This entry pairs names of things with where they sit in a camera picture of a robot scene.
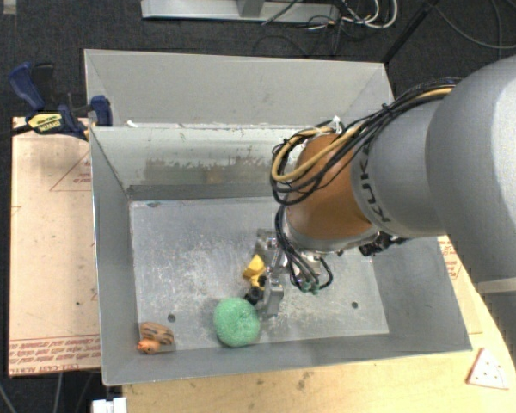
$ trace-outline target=green ball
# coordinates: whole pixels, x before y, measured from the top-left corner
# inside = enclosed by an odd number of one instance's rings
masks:
[[[224,299],[214,311],[214,327],[218,339],[232,348],[254,341],[260,333],[260,319],[246,299]]]

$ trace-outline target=black cable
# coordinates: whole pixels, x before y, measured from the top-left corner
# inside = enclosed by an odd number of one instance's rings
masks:
[[[289,43],[291,46],[293,46],[295,49],[298,49],[304,58],[308,58],[310,56],[310,54],[303,48],[301,47],[296,41],[290,39],[289,37],[285,36],[285,35],[265,35],[263,37],[261,37],[260,39],[258,39],[258,41],[256,41],[256,43],[252,46],[252,51],[251,51],[251,55],[256,55],[256,50],[258,49],[258,46],[264,41],[264,40],[269,40],[269,39],[272,39],[272,38],[275,38],[275,39],[278,39],[278,40],[284,40],[286,41],[287,43]]]
[[[291,206],[296,205],[303,200],[310,197],[315,191],[321,188],[327,187],[343,170],[344,167],[347,166],[348,162],[346,162],[341,169],[338,169],[335,175],[325,184],[322,184],[323,178],[327,175],[327,173],[337,164],[340,160],[345,157],[350,151],[354,150],[353,155],[350,160],[352,160],[364,146],[369,145],[372,140],[382,131],[385,127],[387,127],[395,118],[400,116],[401,114],[407,112],[411,108],[414,108],[418,105],[421,105],[425,102],[432,102],[438,99],[441,99],[445,96],[444,93],[439,95],[429,95],[425,97],[419,97],[420,94],[425,94],[433,89],[444,89],[444,88],[452,88],[454,87],[454,80],[439,80],[434,83],[426,83],[418,86],[417,88],[413,88],[405,92],[402,96],[396,99],[391,105],[383,106],[381,110],[376,112],[373,115],[369,115],[361,120],[356,120],[349,126],[345,127],[343,133],[346,133],[349,130],[349,127],[359,124],[359,127],[356,129],[354,135],[341,145],[338,149],[335,150],[333,156],[329,158],[329,160],[324,164],[324,166],[318,170],[313,176],[308,176],[307,179],[304,178],[310,173],[312,167],[309,167],[304,173],[299,174],[294,179],[291,179],[290,182],[276,182],[272,176],[270,176],[270,183],[272,185],[273,197],[283,206]],[[293,135],[294,137],[298,137],[295,142],[291,143],[291,148],[284,154],[284,156],[279,161],[278,173],[282,174],[284,172],[286,163],[288,161],[289,154],[291,151],[298,145],[302,144],[305,140],[307,140],[304,136],[298,136],[298,133]],[[281,148],[284,145],[278,145],[273,149],[273,159],[277,157]],[[289,200],[289,194],[298,194],[297,197],[292,196]]]
[[[332,284],[333,279],[335,277],[333,276],[333,272],[330,270],[329,265],[327,264],[327,262],[325,262],[325,259],[323,259],[323,257],[319,257],[319,262],[321,262],[321,264],[323,265],[325,271],[327,272],[327,275],[329,276],[329,279],[327,280],[327,282],[322,284],[319,287],[319,289],[324,289],[325,287],[329,287]]]
[[[292,0],[285,8],[283,8],[281,11],[279,11],[277,14],[275,14],[274,16],[268,18],[267,20],[265,20],[263,23],[262,23],[262,26],[265,26],[271,22],[274,22],[275,20],[277,20],[279,17],[281,17],[282,15],[286,14],[286,12],[288,12],[288,10],[290,8],[292,8],[292,6],[294,6],[299,0]]]
[[[494,44],[490,44],[490,43],[487,43],[485,41],[481,41],[481,40],[478,40],[474,37],[472,37],[471,35],[468,35],[467,33],[465,33],[462,29],[460,29],[454,22],[452,22],[449,17],[447,17],[447,15],[445,15],[445,13],[439,9],[438,7],[435,7],[435,9],[437,10],[438,14],[444,19],[444,21],[455,31],[457,32],[459,35],[461,35],[462,37],[464,37],[465,39],[469,40],[469,41],[472,41],[473,43],[477,44],[478,46],[483,46],[483,47],[487,47],[487,48],[490,48],[490,49],[497,49],[499,51],[501,50],[505,50],[505,49],[514,49],[516,48],[516,43],[513,44],[513,45],[509,45],[509,46],[504,46],[502,45],[502,29],[501,29],[501,13],[499,11],[499,7],[497,6],[497,4],[495,3],[495,0],[489,0],[494,8],[494,11],[495,11],[495,15],[497,17],[497,22],[498,22],[498,29],[499,29],[499,33],[498,33],[498,36],[499,36],[499,44],[497,45],[494,45]],[[514,8],[514,10],[516,10],[516,4],[514,4],[511,0],[503,0],[504,2],[507,2],[510,6],[512,6]]]

